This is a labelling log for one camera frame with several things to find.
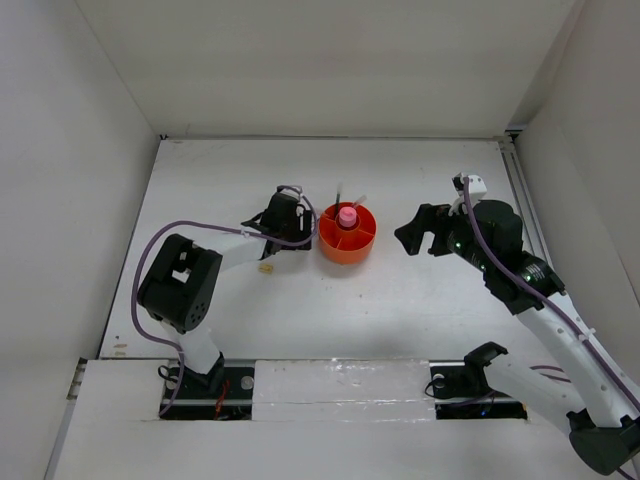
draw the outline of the white surface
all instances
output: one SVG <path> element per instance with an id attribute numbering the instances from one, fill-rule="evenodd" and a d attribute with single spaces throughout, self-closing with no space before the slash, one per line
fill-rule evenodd
<path id="1" fill-rule="evenodd" d="M 547 358 L 537 339 L 456 256 L 409 257 L 393 231 L 421 203 L 450 203 L 451 178 L 482 176 L 487 198 L 513 202 L 498 146 L 488 141 L 192 140 L 162 142 L 145 196 L 102 357 L 175 357 L 138 335 L 129 299 L 149 238 L 176 219 L 238 225 L 263 210 L 282 183 L 302 184 L 315 206 L 366 194 L 378 234 L 369 258 L 344 267 L 310 252 L 281 252 L 274 272 L 248 263 L 221 274 L 205 322 L 227 358 L 461 358 L 496 341 L 527 360 Z M 176 231 L 204 247 L 216 233 Z M 143 309 L 144 327 L 164 335 Z"/>
<path id="2" fill-rule="evenodd" d="M 0 2 L 0 478 L 42 479 L 156 142 L 73 0 Z"/>
<path id="3" fill-rule="evenodd" d="M 4 358 L 0 362 L 0 478 L 44 478 L 74 359 Z"/>
<path id="4" fill-rule="evenodd" d="M 156 133 L 503 133 L 574 0 L 78 0 Z"/>
<path id="5" fill-rule="evenodd" d="M 426 360 L 293 360 L 256 363 L 252 420 L 430 422 Z"/>
<path id="6" fill-rule="evenodd" d="M 547 105 L 517 146 L 576 307 L 640 381 L 640 3 L 588 1 Z"/>
<path id="7" fill-rule="evenodd" d="M 569 318 L 579 318 L 568 296 L 555 293 L 549 297 L 567 314 Z M 584 322 L 576 322 L 580 335 L 575 335 L 551 309 L 537 311 L 533 308 L 522 312 L 518 319 L 529 330 L 541 339 L 555 358 L 558 366 L 571 379 L 572 385 L 580 393 L 589 411 L 589 416 L 598 427 L 614 428 L 620 426 L 620 419 L 625 415 L 636 418 L 640 412 L 631 401 L 618 389 L 614 381 L 607 375 L 592 354 L 580 341 L 580 337 L 588 338 L 589 343 L 600 354 L 600 357 L 618 376 L 631 394 L 640 398 L 640 388 L 629 378 L 622 376 L 622 369 L 604 350 L 598 339 Z"/>
<path id="8" fill-rule="evenodd" d="M 426 424 L 159 421 L 158 364 L 90 362 L 56 480 L 602 478 L 535 414 Z"/>
<path id="9" fill-rule="evenodd" d="M 175 330 L 166 326 L 165 331 L 171 331 L 172 337 L 178 340 L 184 352 L 184 363 L 197 373 L 206 375 L 220 358 L 220 350 L 211 338 L 211 328 L 201 323 L 194 330 L 177 335 Z"/>
<path id="10" fill-rule="evenodd" d="M 564 24 L 556 35 L 553 44 L 547 51 L 544 61 L 536 72 L 533 81 L 527 89 L 527 93 L 522 98 L 518 109 L 511 118 L 511 125 L 527 125 L 538 113 L 544 102 L 547 100 L 553 81 L 558 73 L 558 68 L 562 61 L 567 41 L 571 36 L 571 32 L 576 25 L 580 11 L 584 6 L 585 0 L 576 0 L 567 15 Z"/>
<path id="11" fill-rule="evenodd" d="M 584 401 L 572 385 L 545 377 L 513 355 L 499 355 L 483 372 L 492 389 L 519 400 L 567 438 L 571 432 L 567 412 L 581 412 L 585 408 Z"/>

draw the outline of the white table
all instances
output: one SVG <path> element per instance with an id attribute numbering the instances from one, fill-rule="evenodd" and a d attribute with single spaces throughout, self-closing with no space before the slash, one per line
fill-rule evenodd
<path id="1" fill-rule="evenodd" d="M 49 460 L 75 366 L 73 359 L 0 356 L 0 478 L 52 473 Z"/>
<path id="2" fill-rule="evenodd" d="M 269 407 L 268 418 L 263 410 L 260 421 L 181 422 L 157 418 L 160 363 L 89 363 L 54 480 L 602 478 L 535 413 L 529 421 L 434 420 L 428 399 L 406 402 L 420 394 L 410 388 L 413 368 L 406 383 L 396 369 L 388 381 L 376 375 L 377 387 L 363 382 L 386 400 L 367 402 L 367 410 L 336 401 L 338 377 L 295 375 L 294 384 L 277 368 L 261 385 L 258 371 L 254 401 L 270 402 L 259 405 Z M 305 397 L 314 390 L 317 403 Z"/>
<path id="3" fill-rule="evenodd" d="M 206 322 L 227 358 L 460 358 L 496 341 L 531 361 L 548 359 L 535 337 L 451 255 L 409 257 L 393 236 L 421 203 L 451 203 L 451 177 L 481 175 L 488 198 L 514 204 L 497 142 L 467 140 L 167 140 L 158 152 L 100 356 L 175 357 L 133 329 L 129 298 L 144 245 L 177 219 L 237 226 L 263 210 L 279 184 L 300 184 L 317 209 L 362 194 L 378 234 L 370 257 L 339 266 L 314 248 L 281 252 L 273 274 L 244 264 L 222 274 Z M 203 246 L 216 233 L 176 231 Z M 155 257 L 149 257 L 147 266 Z M 139 309 L 144 328 L 165 336 Z"/>
<path id="4" fill-rule="evenodd" d="M 451 202 L 461 170 L 481 175 L 490 198 L 514 202 L 490 141 L 163 142 L 101 352 L 127 360 L 89 363 L 55 480 L 601 478 L 534 412 L 529 421 L 436 421 L 422 394 L 424 359 L 460 358 L 488 340 L 532 363 L 549 360 L 479 272 L 453 256 L 408 257 L 393 237 L 420 203 Z M 340 180 L 346 198 L 367 194 L 378 221 L 369 259 L 341 267 L 313 250 L 269 259 L 272 275 L 243 265 L 218 279 L 206 321 L 228 358 L 379 360 L 260 361 L 252 421 L 158 420 L 156 368 L 166 360 L 150 357 L 174 352 L 141 339 L 128 312 L 147 240 L 181 218 L 235 225 L 282 183 L 304 185 L 323 209 Z M 214 238 L 180 232 L 202 246 Z"/>

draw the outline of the white wall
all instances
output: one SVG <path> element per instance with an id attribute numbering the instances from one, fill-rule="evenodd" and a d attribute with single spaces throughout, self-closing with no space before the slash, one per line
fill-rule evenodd
<path id="1" fill-rule="evenodd" d="M 156 133 L 500 135 L 574 0 L 78 0 Z"/>
<path id="2" fill-rule="evenodd" d="M 640 381 L 640 2 L 588 0 L 517 147 L 553 261 Z"/>
<path id="3" fill-rule="evenodd" d="M 520 105 L 516 109 L 513 117 L 511 117 L 510 125 L 519 127 L 529 123 L 538 113 L 544 102 L 546 101 L 553 81 L 557 75 L 558 67 L 562 61 L 564 50 L 571 36 L 571 32 L 580 16 L 585 0 L 576 0 L 573 8 L 567 15 L 567 18 L 556 35 L 555 40 L 547 51 L 547 54 L 536 72 L 533 80 L 527 88 L 527 93 L 520 101 Z"/>
<path id="4" fill-rule="evenodd" d="M 157 141 L 73 0 L 0 2 L 0 478 L 42 478 Z"/>

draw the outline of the small bottle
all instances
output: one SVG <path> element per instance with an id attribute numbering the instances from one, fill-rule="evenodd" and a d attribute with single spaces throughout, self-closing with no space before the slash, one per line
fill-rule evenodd
<path id="1" fill-rule="evenodd" d="M 358 214 L 353 207 L 342 207 L 338 213 L 338 224 L 343 230 L 351 230 L 358 222 Z"/>

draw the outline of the small yellow object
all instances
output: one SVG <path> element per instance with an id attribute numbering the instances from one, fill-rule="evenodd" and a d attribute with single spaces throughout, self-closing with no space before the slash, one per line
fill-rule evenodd
<path id="1" fill-rule="evenodd" d="M 267 275 L 271 275 L 273 273 L 273 265 L 270 263 L 261 263 L 258 270 L 262 273 L 266 273 Z"/>

